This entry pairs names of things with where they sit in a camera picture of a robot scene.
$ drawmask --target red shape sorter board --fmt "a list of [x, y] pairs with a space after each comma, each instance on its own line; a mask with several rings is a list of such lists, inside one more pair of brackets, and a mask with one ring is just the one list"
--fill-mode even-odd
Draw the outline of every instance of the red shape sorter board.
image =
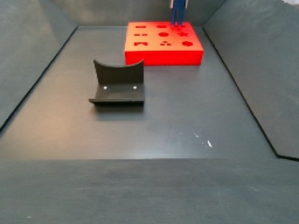
[[144, 60], [146, 66], [194, 66], [202, 63], [203, 47], [190, 23], [128, 23], [126, 64]]

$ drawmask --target black curved holder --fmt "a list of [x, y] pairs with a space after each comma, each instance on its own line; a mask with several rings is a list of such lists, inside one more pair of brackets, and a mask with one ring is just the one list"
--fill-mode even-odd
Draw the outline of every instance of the black curved holder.
[[144, 62], [131, 66], [108, 66], [94, 60], [98, 73], [98, 93], [94, 104], [144, 103]]

